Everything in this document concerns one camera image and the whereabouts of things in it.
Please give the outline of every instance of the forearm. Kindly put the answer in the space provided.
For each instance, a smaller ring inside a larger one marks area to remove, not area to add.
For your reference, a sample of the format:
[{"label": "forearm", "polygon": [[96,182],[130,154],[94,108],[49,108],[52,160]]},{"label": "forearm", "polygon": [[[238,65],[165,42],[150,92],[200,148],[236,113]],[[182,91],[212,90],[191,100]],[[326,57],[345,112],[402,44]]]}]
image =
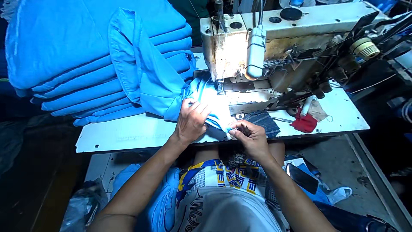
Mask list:
[{"label": "forearm", "polygon": [[136,217],[146,207],[167,170],[186,146],[169,140],[119,189],[87,231],[133,231]]},{"label": "forearm", "polygon": [[148,204],[172,163],[185,150],[171,136],[142,167],[119,189],[101,214],[126,214],[137,216]]},{"label": "forearm", "polygon": [[274,158],[262,162],[274,185],[276,199],[289,224],[296,232],[336,231],[310,198],[286,174]]}]

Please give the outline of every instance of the person's left hand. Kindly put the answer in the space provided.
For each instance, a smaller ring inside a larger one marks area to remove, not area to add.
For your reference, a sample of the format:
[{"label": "person's left hand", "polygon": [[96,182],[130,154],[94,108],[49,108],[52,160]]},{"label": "person's left hand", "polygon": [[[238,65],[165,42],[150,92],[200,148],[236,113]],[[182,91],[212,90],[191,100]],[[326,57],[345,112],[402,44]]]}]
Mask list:
[{"label": "person's left hand", "polygon": [[173,136],[177,137],[180,144],[188,146],[206,132],[205,121],[211,111],[206,104],[190,98],[184,99]]}]

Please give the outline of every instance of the white table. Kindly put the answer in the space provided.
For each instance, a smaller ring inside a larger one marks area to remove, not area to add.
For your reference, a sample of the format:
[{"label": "white table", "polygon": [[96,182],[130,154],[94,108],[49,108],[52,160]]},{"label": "white table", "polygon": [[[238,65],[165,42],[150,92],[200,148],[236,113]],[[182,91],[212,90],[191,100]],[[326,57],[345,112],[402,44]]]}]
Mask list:
[{"label": "white table", "polygon": [[[203,57],[197,61],[196,66],[199,69],[205,68]],[[287,122],[275,121],[280,128],[277,138],[339,135],[370,128],[343,89],[333,87],[333,91],[325,95],[325,98],[318,101],[323,110],[333,117],[333,121],[328,121],[331,120],[331,117],[324,119],[310,134],[295,130]],[[284,110],[271,111],[269,114],[292,121],[295,119]],[[175,123],[165,121],[153,114],[140,114],[108,122],[91,123],[83,127],[77,140],[76,152],[107,152],[161,147],[173,133],[175,125]],[[231,140],[229,134],[211,127],[195,142],[221,142],[225,140]]]}]

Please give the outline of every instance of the hand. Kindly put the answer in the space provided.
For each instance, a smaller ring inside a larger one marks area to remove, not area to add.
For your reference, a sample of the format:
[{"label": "hand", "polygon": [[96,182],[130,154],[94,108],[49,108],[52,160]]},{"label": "hand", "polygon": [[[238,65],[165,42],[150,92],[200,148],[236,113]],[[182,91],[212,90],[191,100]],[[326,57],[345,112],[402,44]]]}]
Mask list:
[{"label": "hand", "polygon": [[212,109],[196,102],[194,99],[184,99],[180,108],[178,123],[172,136],[176,136],[177,142],[188,146],[206,132],[205,121]]},{"label": "hand", "polygon": [[[241,131],[236,128],[241,128],[241,125],[247,126],[250,136],[247,137]],[[248,155],[258,163],[264,163],[268,159],[273,158],[267,145],[265,129],[261,126],[255,125],[246,120],[239,120],[232,124],[230,127],[233,130],[229,131],[229,134],[240,140],[245,147]]]}]

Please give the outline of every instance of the plastic bag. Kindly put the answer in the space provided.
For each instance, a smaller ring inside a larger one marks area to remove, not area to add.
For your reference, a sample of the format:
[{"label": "plastic bag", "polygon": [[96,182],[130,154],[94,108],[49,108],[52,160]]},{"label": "plastic bag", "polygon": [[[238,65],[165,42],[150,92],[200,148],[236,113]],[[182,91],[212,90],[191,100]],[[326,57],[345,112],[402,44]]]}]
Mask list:
[{"label": "plastic bag", "polygon": [[70,199],[60,232],[83,232],[107,205],[108,199],[100,178],[86,181]]}]

